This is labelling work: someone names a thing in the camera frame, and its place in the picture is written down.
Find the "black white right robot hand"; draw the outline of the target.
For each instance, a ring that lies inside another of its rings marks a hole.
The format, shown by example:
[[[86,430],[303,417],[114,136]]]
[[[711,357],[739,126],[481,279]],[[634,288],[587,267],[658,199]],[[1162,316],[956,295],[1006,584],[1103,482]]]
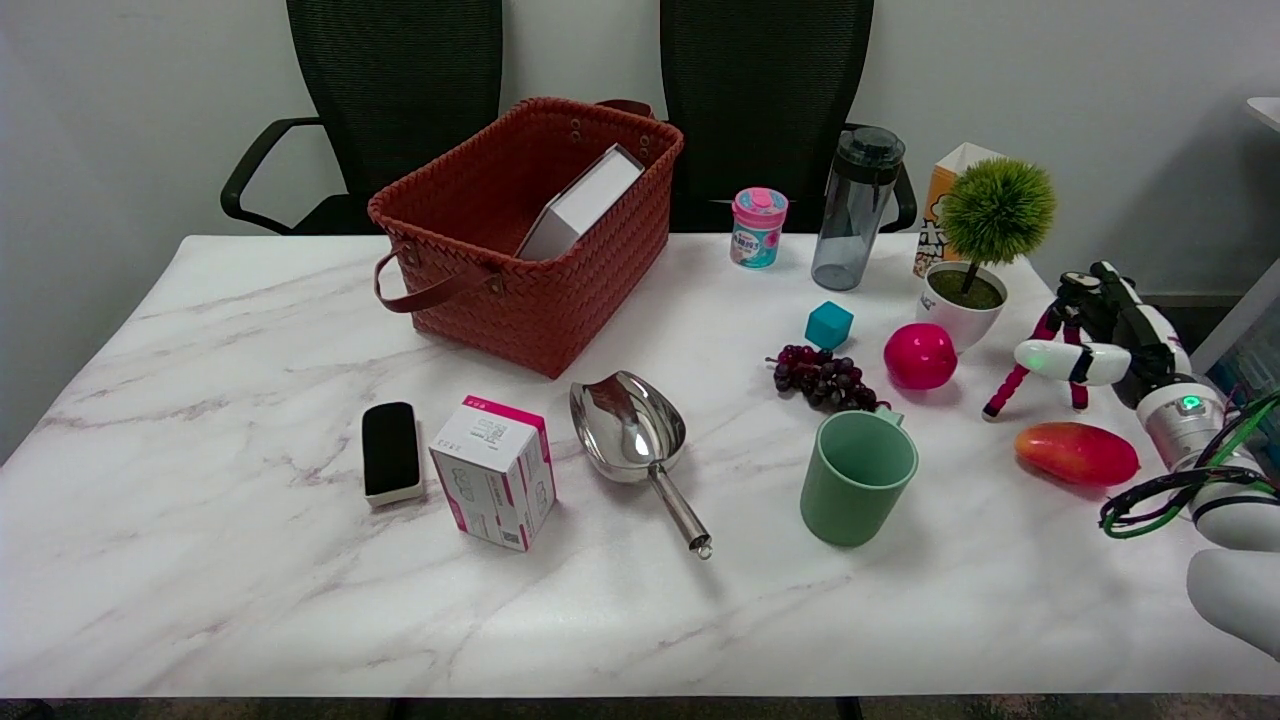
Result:
[[[1166,386],[1192,383],[1190,359],[1172,323],[1107,261],[1061,274],[1055,299],[1032,336],[1014,350],[998,400],[1030,374],[1068,384],[1071,407],[1089,407],[1089,389],[1110,386],[1134,409]]]

